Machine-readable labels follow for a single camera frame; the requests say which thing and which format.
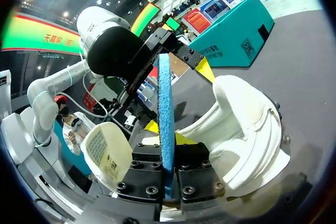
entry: toilet bowl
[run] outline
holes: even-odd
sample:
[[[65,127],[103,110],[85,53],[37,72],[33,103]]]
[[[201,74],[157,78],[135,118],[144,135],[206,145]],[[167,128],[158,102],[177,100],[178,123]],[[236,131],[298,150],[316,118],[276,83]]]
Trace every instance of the toilet bowl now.
[[[281,123],[273,103],[236,76],[216,77],[215,104],[178,131],[210,151],[209,160],[226,184],[226,196],[243,196],[275,178],[289,163],[280,148]]]

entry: person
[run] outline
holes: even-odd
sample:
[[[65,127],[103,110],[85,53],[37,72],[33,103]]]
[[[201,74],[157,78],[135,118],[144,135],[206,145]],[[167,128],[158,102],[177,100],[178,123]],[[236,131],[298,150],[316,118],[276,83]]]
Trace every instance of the person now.
[[[67,97],[64,95],[57,95],[54,101],[58,105],[58,114],[63,121],[63,138],[75,155],[80,155],[80,144],[83,142],[85,136],[95,127],[82,112],[69,113],[67,106]]]

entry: red cap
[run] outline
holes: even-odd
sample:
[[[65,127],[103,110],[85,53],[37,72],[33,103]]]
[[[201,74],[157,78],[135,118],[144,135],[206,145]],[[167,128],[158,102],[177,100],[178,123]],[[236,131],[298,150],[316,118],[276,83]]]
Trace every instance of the red cap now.
[[[65,95],[57,95],[54,97],[55,102],[59,102],[61,100],[64,100],[65,102],[67,101],[67,97]]]

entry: yellow marker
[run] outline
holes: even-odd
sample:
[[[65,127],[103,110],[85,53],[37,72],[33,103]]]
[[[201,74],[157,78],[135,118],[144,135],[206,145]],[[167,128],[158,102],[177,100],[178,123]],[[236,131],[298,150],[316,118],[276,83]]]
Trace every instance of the yellow marker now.
[[[167,24],[164,24],[163,26],[162,26],[162,28],[164,28],[164,29],[166,29],[166,30],[173,30],[172,28],[170,28]]]
[[[182,144],[197,144],[196,142],[187,139],[185,136],[182,136],[180,133],[175,132],[175,139],[177,145]],[[160,144],[160,138],[159,136],[152,136],[152,137],[145,137],[142,140],[142,143],[144,145],[153,145],[153,144]]]
[[[147,126],[145,127],[145,130],[159,133],[159,126],[154,120],[151,120],[149,124],[147,124]]]
[[[176,139],[176,144],[177,145],[182,145],[182,144],[197,144],[196,142],[187,139],[185,136],[182,136],[180,133],[175,132],[175,139]]]
[[[149,124],[147,124],[147,126],[145,127],[145,130],[147,131],[152,131],[154,133],[159,133],[159,126],[157,125],[157,123],[155,123],[153,120],[149,122]],[[176,144],[177,145],[181,145],[181,144],[196,144],[196,142],[187,139],[185,136],[182,136],[180,133],[175,132],[175,138],[176,138]],[[143,144],[159,144],[160,140],[159,140],[159,136],[155,136],[155,137],[148,137],[148,138],[144,138]]]
[[[209,62],[205,57],[199,62],[195,69],[210,82],[214,82],[214,73],[212,72]]]

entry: blue sponge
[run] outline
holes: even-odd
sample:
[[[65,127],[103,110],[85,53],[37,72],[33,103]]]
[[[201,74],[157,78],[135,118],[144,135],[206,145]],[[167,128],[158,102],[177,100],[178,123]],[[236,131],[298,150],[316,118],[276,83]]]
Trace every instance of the blue sponge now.
[[[172,197],[174,176],[174,106],[168,54],[159,55],[159,91],[158,91],[159,136],[162,152],[162,165],[165,172],[165,195]]]

